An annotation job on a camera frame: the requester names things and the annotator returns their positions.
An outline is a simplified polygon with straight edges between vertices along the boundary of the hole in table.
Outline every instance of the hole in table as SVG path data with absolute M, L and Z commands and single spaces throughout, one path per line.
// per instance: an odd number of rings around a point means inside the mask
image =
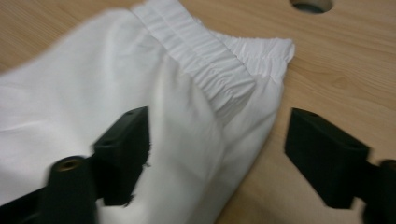
M 332 0 L 290 0 L 297 10 L 311 14 L 321 14 L 332 9 Z

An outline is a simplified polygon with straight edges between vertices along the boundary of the black clamp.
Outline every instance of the black clamp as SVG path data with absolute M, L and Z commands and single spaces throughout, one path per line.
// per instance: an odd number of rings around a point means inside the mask
M 317 114 L 293 108 L 285 145 L 290 160 L 327 206 L 366 202 L 365 224 L 396 223 L 396 161 L 367 161 L 370 148 Z
M 96 224 L 96 200 L 128 205 L 149 157 L 149 109 L 125 113 L 93 144 L 89 158 L 57 161 L 47 186 L 0 207 L 3 224 Z

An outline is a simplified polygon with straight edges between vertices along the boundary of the wood grain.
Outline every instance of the wood grain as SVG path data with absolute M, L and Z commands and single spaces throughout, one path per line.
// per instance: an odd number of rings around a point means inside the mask
M 132 0 L 0 0 L 0 72 L 34 58 L 78 24 Z M 287 37 L 296 55 L 276 124 L 219 224 L 355 224 L 353 210 L 323 205 L 283 153 L 290 109 L 311 110 L 374 149 L 372 162 L 396 159 L 396 2 L 337 0 L 327 13 L 288 0 L 184 0 L 208 28 L 228 35 Z

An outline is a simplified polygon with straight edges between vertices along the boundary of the white fabric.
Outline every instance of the white fabric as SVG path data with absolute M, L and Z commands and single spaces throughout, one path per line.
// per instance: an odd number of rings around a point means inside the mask
M 151 167 L 102 223 L 213 223 L 273 125 L 293 52 L 209 31 L 178 1 L 102 13 L 0 76 L 0 204 L 148 105 Z

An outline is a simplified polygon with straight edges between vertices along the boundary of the screw hole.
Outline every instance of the screw hole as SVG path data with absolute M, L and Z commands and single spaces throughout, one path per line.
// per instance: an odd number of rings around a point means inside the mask
M 59 164 L 58 171 L 64 172 L 64 171 L 73 170 L 79 167 L 80 165 L 81 165 L 81 161 L 78 160 L 64 161 L 61 164 Z
M 332 0 L 290 0 L 299 11 L 310 14 L 322 14 L 332 9 Z

